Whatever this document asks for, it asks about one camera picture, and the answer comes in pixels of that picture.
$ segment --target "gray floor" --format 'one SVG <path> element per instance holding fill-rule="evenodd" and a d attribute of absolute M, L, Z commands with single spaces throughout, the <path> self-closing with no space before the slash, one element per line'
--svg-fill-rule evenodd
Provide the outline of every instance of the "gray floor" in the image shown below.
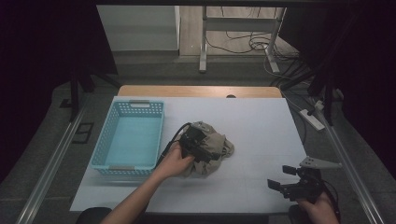
<path fill-rule="evenodd" d="M 235 10 L 238 16 L 249 14 L 250 8 Z M 274 11 L 268 11 L 263 16 L 273 16 Z M 230 53 L 208 49 L 211 55 L 225 54 L 221 57 L 208 57 L 207 72 L 198 72 L 199 58 L 199 7 L 185 7 L 180 10 L 182 15 L 182 36 L 180 55 L 174 52 L 116 52 L 115 60 L 119 75 L 114 77 L 122 84 L 135 85 L 220 85 L 220 86 L 268 86 L 276 78 L 263 69 L 264 57 L 262 52 L 252 52 L 251 55 L 227 56 Z M 213 7 L 209 13 L 219 15 L 219 8 Z M 197 22 L 183 18 L 195 18 Z M 224 33 L 208 35 L 209 41 L 234 50 L 244 50 L 246 40 L 230 41 Z M 284 53 L 293 53 L 284 45 Z M 285 71 L 288 62 L 280 62 L 281 71 Z M 59 171 L 52 181 L 47 195 L 38 210 L 34 223 L 74 223 L 78 213 L 70 213 L 71 202 L 77 192 L 79 181 L 88 164 L 102 124 L 106 117 L 109 103 L 117 89 L 94 78 L 97 87 L 90 94 L 90 103 L 81 122 L 93 122 L 92 135 L 87 144 L 71 144 Z M 301 84 L 293 88 L 295 92 L 306 96 L 306 85 Z M 46 166 L 51 153 L 57 147 L 67 128 L 70 110 L 60 108 L 63 99 L 69 98 L 69 85 L 64 84 L 56 88 L 52 96 L 52 105 L 43 120 L 35 137 L 26 148 L 21 159 L 15 165 L 7 179 L 0 185 L 0 223 L 15 223 L 38 178 Z M 289 98 L 302 108 L 309 105 L 301 97 L 287 92 Z M 344 119 L 341 111 L 342 102 L 333 106 L 334 127 L 345 143 L 361 178 L 370 190 L 377 207 L 386 223 L 396 223 L 393 202 L 396 200 L 396 183 L 387 172 L 378 157 L 364 142 L 359 134 Z M 292 112 L 296 127 L 303 139 L 303 122 Z M 308 124 L 306 125 L 306 142 L 304 144 L 307 155 L 319 159 L 338 161 L 333 153 L 332 145 L 326 133 L 318 133 Z M 343 223 L 369 223 L 360 205 L 360 199 L 348 184 L 346 175 L 340 171 L 325 171 L 323 177 L 335 185 L 340 194 L 340 207 Z M 270 223 L 289 223 L 284 215 L 270 217 Z"/>

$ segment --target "gray cloth bag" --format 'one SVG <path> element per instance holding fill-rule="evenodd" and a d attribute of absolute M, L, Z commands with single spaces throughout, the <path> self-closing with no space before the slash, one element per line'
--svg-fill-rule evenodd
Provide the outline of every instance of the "gray cloth bag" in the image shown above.
<path fill-rule="evenodd" d="M 233 151 L 234 151 L 233 143 L 227 140 L 224 134 L 217 133 L 212 126 L 204 122 L 200 121 L 200 125 L 202 125 L 206 130 L 208 130 L 207 132 L 204 132 L 206 137 L 202 140 L 200 147 L 207 150 L 208 152 L 214 152 L 220 154 L 221 156 L 216 161 L 211 160 L 209 162 L 205 162 L 205 161 L 193 162 L 190 165 L 190 167 L 183 173 L 184 176 L 188 176 L 192 172 L 195 172 L 200 175 L 209 175 L 215 172 L 220 167 L 221 161 L 224 158 L 228 158 L 231 155 L 233 155 Z M 186 132 L 188 128 L 189 126 L 185 127 L 183 129 L 183 132 Z"/>

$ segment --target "wire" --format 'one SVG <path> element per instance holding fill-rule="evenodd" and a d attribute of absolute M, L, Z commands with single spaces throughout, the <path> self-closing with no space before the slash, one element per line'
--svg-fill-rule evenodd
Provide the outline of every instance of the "wire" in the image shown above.
<path fill-rule="evenodd" d="M 287 60 L 296 60 L 296 59 L 298 59 L 298 60 L 300 60 L 300 61 L 302 60 L 302 58 L 301 58 L 301 56 L 300 56 L 300 52 L 298 52 L 297 49 L 294 49 L 293 55 L 294 55 L 294 56 L 286 56 L 286 55 L 282 54 L 282 53 L 280 52 L 280 50 L 277 48 L 277 45 L 274 44 L 274 56 L 276 56 L 278 59 L 284 60 L 284 61 L 287 61 Z"/>
<path fill-rule="evenodd" d="M 297 104 L 295 104 L 293 101 L 291 101 L 291 100 L 289 99 L 289 97 L 286 96 L 285 92 L 283 92 L 283 91 L 280 91 L 280 92 L 281 92 L 282 95 L 285 97 L 285 99 L 286 99 L 287 101 L 289 101 L 289 103 L 291 103 L 292 105 L 294 105 L 295 107 L 297 107 L 298 109 L 300 109 L 300 111 L 303 110 L 302 108 L 300 108 L 299 106 L 297 106 Z"/>
<path fill-rule="evenodd" d="M 285 75 L 286 73 L 288 73 L 289 70 L 294 66 L 294 64 L 295 64 L 296 62 L 297 62 L 297 60 L 294 60 L 294 61 L 291 63 L 291 65 L 289 65 L 289 67 L 286 69 L 286 71 L 283 73 L 283 75 Z M 273 85 L 275 84 L 275 82 L 278 81 L 279 78 L 280 78 L 280 77 L 274 78 L 274 80 L 271 81 L 271 83 L 270 83 L 269 86 L 270 86 L 270 87 L 273 86 Z"/>
<path fill-rule="evenodd" d="M 243 54 L 243 53 L 249 53 L 249 52 L 251 52 L 251 51 L 254 50 L 254 49 L 250 49 L 250 50 L 240 51 L 240 52 L 238 52 L 238 51 L 232 51 L 232 50 L 229 50 L 229 49 L 225 49 L 225 48 L 213 46 L 212 44 L 209 43 L 209 41 L 207 40 L 207 38 L 206 38 L 206 43 L 207 43 L 210 47 L 212 47 L 212 48 L 214 48 L 214 49 L 222 49 L 222 50 L 225 50 L 225 51 L 228 51 L 228 52 L 231 52 L 231 53 Z"/>
<path fill-rule="evenodd" d="M 250 34 L 250 35 L 240 35 L 240 36 L 229 36 L 227 31 L 225 32 L 225 34 L 226 34 L 227 37 L 230 38 L 231 40 L 240 39 L 240 38 L 246 38 L 246 37 L 251 37 L 251 36 L 253 36 L 252 34 Z M 258 34 L 255 34 L 255 35 L 269 35 L 269 34 L 270 34 L 270 33 L 258 33 Z"/>
<path fill-rule="evenodd" d="M 283 73 L 284 77 L 279 77 L 274 81 L 275 86 L 279 87 L 280 84 L 282 84 L 283 79 L 285 79 L 285 77 L 293 77 L 295 74 L 297 74 L 297 71 L 302 67 L 302 63 L 297 66 L 297 68 L 294 68 L 289 74 Z"/>
<path fill-rule="evenodd" d="M 294 77 L 295 75 L 301 73 L 302 71 L 300 71 L 302 68 L 305 69 L 305 63 L 300 63 L 300 65 L 298 65 L 296 68 L 294 68 L 293 71 L 291 71 L 288 75 L 284 74 L 285 77 Z M 278 81 L 276 82 L 276 86 L 280 86 L 280 84 L 282 84 L 282 81 L 284 81 L 285 78 L 279 78 Z"/>
<path fill-rule="evenodd" d="M 247 15 L 247 17 L 249 17 L 250 15 L 253 17 L 254 9 L 255 9 L 255 7 L 251 7 L 251 8 L 250 8 L 250 12 L 249 12 L 249 14 Z"/>
<path fill-rule="evenodd" d="M 335 189 L 334 185 L 332 185 L 331 183 L 329 183 L 326 180 L 323 180 L 323 182 L 326 183 L 328 186 L 330 186 L 332 188 L 332 191 L 334 191 L 334 194 L 335 194 L 335 202 L 338 204 L 338 192 Z"/>
<path fill-rule="evenodd" d="M 296 96 L 299 96 L 299 97 L 300 97 L 301 99 L 303 99 L 307 104 L 309 104 L 309 106 L 312 107 L 312 109 L 315 109 L 315 107 L 314 107 L 313 105 L 311 105 L 311 103 L 309 103 L 301 94 L 298 94 L 297 92 L 291 91 L 291 90 L 289 90 L 289 92 L 293 93 L 293 94 L 296 95 Z"/>
<path fill-rule="evenodd" d="M 166 145 L 166 148 L 163 150 L 163 153 L 161 153 L 161 156 L 160 156 L 160 158 L 157 160 L 157 163 L 156 163 L 156 165 L 155 165 L 155 168 L 157 168 L 157 166 L 161 163 L 161 161 L 163 160 L 163 158 L 166 156 L 166 154 L 168 154 L 168 151 L 169 151 L 169 149 L 171 148 L 171 146 L 172 146 L 172 144 L 174 143 L 174 142 L 176 142 L 175 141 L 175 139 L 177 138 L 177 135 L 181 132 L 181 130 L 183 130 L 185 127 L 187 127 L 187 126 L 189 126 L 189 125 L 191 125 L 191 123 L 185 123 L 185 124 L 183 124 L 183 126 L 181 126 L 178 130 L 177 130 L 177 132 L 175 133 L 175 135 L 173 136 L 173 138 L 172 138 L 172 140 L 168 143 L 168 145 Z"/>
<path fill-rule="evenodd" d="M 264 57 L 264 70 L 265 70 L 265 72 L 267 72 L 269 75 L 271 75 L 271 76 L 275 76 L 275 77 L 283 77 L 283 78 L 287 78 L 287 79 L 291 79 L 290 77 L 285 77 L 285 76 L 283 76 L 283 75 L 279 75 L 279 74 L 275 74 L 275 73 L 272 73 L 272 72 L 270 72 L 270 71 L 268 71 L 268 69 L 267 69 L 267 67 L 265 66 L 265 61 L 267 61 L 267 56 L 265 56 Z"/>
<path fill-rule="evenodd" d="M 221 15 L 222 15 L 222 17 L 225 17 L 225 16 L 224 16 L 224 9 L 223 9 L 223 7 L 220 7 L 220 10 L 221 10 Z"/>
<path fill-rule="evenodd" d="M 253 32 L 250 34 L 250 39 L 248 44 L 250 45 L 251 49 L 255 49 L 255 50 L 265 50 L 267 49 L 269 43 L 268 42 L 263 42 L 263 41 L 254 41 L 255 39 L 265 39 L 265 40 L 270 40 L 267 37 L 264 36 L 258 36 L 258 37 L 253 37 Z"/>

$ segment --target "black cable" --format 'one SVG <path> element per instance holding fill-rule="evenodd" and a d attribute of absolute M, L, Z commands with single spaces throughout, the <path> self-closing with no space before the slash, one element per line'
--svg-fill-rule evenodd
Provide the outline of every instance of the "black cable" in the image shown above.
<path fill-rule="evenodd" d="M 337 190 L 335 189 L 335 187 L 334 187 L 334 185 L 332 185 L 331 183 L 329 183 L 328 181 L 326 181 L 326 180 L 323 180 L 323 182 L 324 183 L 326 183 L 328 186 L 330 186 L 331 188 L 332 188 L 332 191 L 334 191 L 334 194 L 335 194 L 335 202 L 338 204 L 338 192 L 337 192 Z"/>
<path fill-rule="evenodd" d="M 281 76 L 284 76 L 286 73 L 288 73 L 289 70 L 293 67 L 293 65 L 294 65 L 296 62 L 297 62 L 297 60 L 294 60 L 294 61 L 291 63 L 291 65 L 289 65 L 289 67 L 286 69 L 286 71 L 285 71 Z M 270 86 L 270 87 L 273 86 L 273 85 L 275 84 L 275 81 L 278 80 L 278 79 L 279 79 L 279 77 L 274 78 L 274 80 L 271 81 L 271 83 L 270 83 L 269 86 Z"/>
<path fill-rule="evenodd" d="M 299 117 L 299 118 L 301 119 L 301 121 L 303 122 L 303 125 L 304 125 L 304 135 L 303 135 L 302 143 L 303 143 L 303 145 L 304 145 L 304 144 L 305 144 L 305 141 L 306 141 L 306 121 L 305 121 L 305 119 L 303 118 L 303 116 L 302 116 L 295 108 L 290 107 L 290 109 L 291 109 L 292 112 L 296 113 L 296 114 L 297 114 L 297 117 Z"/>
<path fill-rule="evenodd" d="M 278 81 L 276 83 L 276 86 L 279 87 L 282 84 L 282 81 L 288 77 L 293 77 L 297 74 L 299 74 L 299 70 L 302 69 L 304 66 L 306 65 L 306 63 L 301 63 L 300 65 L 298 65 L 293 71 L 291 71 L 288 75 L 285 74 L 283 77 L 279 77 Z"/>
<path fill-rule="evenodd" d="M 249 39 L 249 45 L 250 45 L 250 48 L 251 49 L 255 49 L 255 50 L 258 50 L 258 51 L 260 51 L 260 50 L 265 50 L 266 48 L 267 48 L 267 46 L 268 46 L 268 42 L 262 42 L 262 41 L 258 41 L 258 42 L 255 42 L 254 40 L 255 39 L 265 39 L 265 40 L 270 40 L 269 38 L 267 38 L 267 37 L 264 37 L 264 36 L 258 36 L 258 37 L 253 37 L 253 32 L 251 32 L 250 33 L 250 39 Z"/>
<path fill-rule="evenodd" d="M 247 18 L 248 18 L 250 15 L 253 16 L 253 14 L 254 14 L 254 9 L 255 9 L 255 7 L 251 7 L 251 8 L 250 8 L 250 12 L 248 13 Z"/>
<path fill-rule="evenodd" d="M 274 56 L 276 56 L 278 59 L 283 60 L 283 61 L 288 61 L 288 60 L 301 60 L 302 58 L 300 57 L 300 53 L 298 53 L 296 56 L 285 56 L 283 55 L 278 49 L 277 45 L 274 45 Z"/>
<path fill-rule="evenodd" d="M 166 148 L 163 150 L 163 153 L 161 153 L 160 158 L 157 160 L 157 164 L 155 164 L 155 168 L 157 168 L 157 166 L 161 163 L 161 161 L 163 160 L 163 158 L 166 156 L 166 154 L 168 154 L 169 149 L 171 148 L 172 144 L 175 141 L 175 139 L 177 138 L 177 135 L 181 132 L 181 130 L 183 130 L 186 126 L 191 125 L 191 123 L 185 123 L 183 124 L 183 126 L 181 126 L 177 132 L 175 133 L 174 137 L 172 138 L 172 140 L 168 143 L 168 145 L 166 145 Z"/>
<path fill-rule="evenodd" d="M 325 184 L 327 183 L 329 186 L 332 187 L 332 190 L 334 190 L 336 199 L 334 198 L 334 196 L 332 195 L 330 190 L 326 187 L 326 185 L 324 187 L 324 191 L 329 196 L 329 199 L 332 202 L 332 209 L 334 210 L 335 216 L 337 217 L 338 222 L 341 223 L 341 212 L 340 212 L 340 208 L 339 208 L 339 205 L 338 205 L 338 192 L 337 192 L 337 190 L 335 189 L 335 187 L 331 183 L 329 183 L 329 182 L 327 182 L 325 180 L 322 180 L 322 181 Z"/>
<path fill-rule="evenodd" d="M 312 107 L 313 110 L 315 110 L 315 107 L 313 105 L 311 105 L 311 103 L 309 103 L 301 94 L 298 94 L 297 92 L 291 91 L 291 90 L 288 90 L 288 91 L 293 93 L 294 95 L 300 97 L 301 99 L 303 99 L 310 107 Z"/>
<path fill-rule="evenodd" d="M 225 51 L 228 51 L 228 52 L 231 52 L 231 53 L 240 53 L 240 54 L 242 54 L 242 53 L 249 53 L 249 52 L 251 52 L 251 51 L 254 50 L 254 49 L 250 49 L 250 50 L 246 50 L 246 51 L 237 52 L 237 51 L 232 51 L 232 50 L 229 50 L 229 49 L 224 49 L 224 48 L 221 48 L 221 47 L 217 47 L 217 46 L 211 45 L 211 44 L 209 43 L 209 41 L 207 40 L 207 38 L 206 38 L 206 43 L 207 43 L 210 47 L 212 47 L 212 48 L 214 48 L 214 49 L 222 49 L 222 50 L 225 50 Z"/>
<path fill-rule="evenodd" d="M 240 39 L 240 38 L 246 38 L 246 37 L 251 37 L 251 36 L 253 36 L 253 35 L 229 36 L 228 33 L 227 33 L 227 31 L 225 32 L 225 34 L 226 34 L 227 37 L 230 38 L 231 40 Z M 258 34 L 255 34 L 255 35 L 268 35 L 268 34 L 269 34 L 269 33 L 258 33 Z"/>
<path fill-rule="evenodd" d="M 224 16 L 224 9 L 223 9 L 222 7 L 220 7 L 220 10 L 221 10 L 221 15 L 222 15 L 222 17 L 225 17 L 225 16 Z"/>
<path fill-rule="evenodd" d="M 254 36 L 254 34 L 253 34 L 254 32 L 251 32 L 251 34 L 250 34 L 250 37 L 252 38 L 252 39 L 257 39 L 257 38 L 261 38 L 261 39 L 266 39 L 266 40 L 271 40 L 270 38 L 268 38 L 268 37 L 265 37 L 265 36 L 259 36 L 259 37 L 253 37 Z"/>

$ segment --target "black device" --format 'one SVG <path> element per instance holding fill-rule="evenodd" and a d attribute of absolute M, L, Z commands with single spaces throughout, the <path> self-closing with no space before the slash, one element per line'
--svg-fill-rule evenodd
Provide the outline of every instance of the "black device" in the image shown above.
<path fill-rule="evenodd" d="M 185 127 L 189 126 L 189 128 L 180 136 L 179 140 L 176 140 L 177 135 L 183 130 Z M 161 157 L 157 161 L 158 166 L 160 162 L 163 160 L 163 157 L 168 153 L 172 144 L 176 141 L 180 143 L 181 146 L 181 156 L 183 158 L 187 157 L 188 155 L 194 156 L 194 161 L 200 162 L 210 162 L 212 160 L 217 161 L 220 158 L 219 153 L 209 152 L 201 147 L 203 140 L 206 138 L 204 132 L 207 132 L 203 126 L 202 122 L 195 122 L 195 123 L 185 123 L 180 129 L 175 133 L 175 136 L 172 140 L 168 143 L 165 150 L 161 154 Z"/>
<path fill-rule="evenodd" d="M 281 185 L 279 182 L 268 179 L 268 188 L 279 191 L 291 202 L 296 199 L 307 199 L 314 203 L 317 197 L 323 192 L 325 186 L 321 180 L 320 170 L 311 168 L 294 168 L 284 165 L 283 173 L 288 175 L 298 175 L 301 179 L 296 184 Z"/>
<path fill-rule="evenodd" d="M 307 199 L 311 203 L 317 201 L 318 196 L 325 192 L 332 203 L 335 216 L 340 222 L 340 211 L 338 208 L 338 197 L 334 199 L 332 193 L 326 187 L 325 181 L 321 178 L 320 168 L 339 168 L 341 164 L 332 163 L 328 161 L 321 161 L 307 157 L 300 165 L 301 168 L 294 168 L 291 166 L 282 166 L 282 171 L 288 175 L 298 175 L 300 180 L 295 184 L 282 185 L 274 180 L 267 180 L 268 188 L 279 191 L 283 194 L 285 199 L 290 199 L 291 202 L 296 199 Z M 292 224 L 310 224 L 312 223 L 308 214 L 301 210 L 298 204 L 292 205 L 289 209 L 289 218 Z"/>
<path fill-rule="evenodd" d="M 220 154 L 208 152 L 201 147 L 204 138 L 206 138 L 206 135 L 203 130 L 190 125 L 189 129 L 178 140 L 182 149 L 181 156 L 184 158 L 188 155 L 193 155 L 196 162 L 218 160 L 221 156 Z"/>

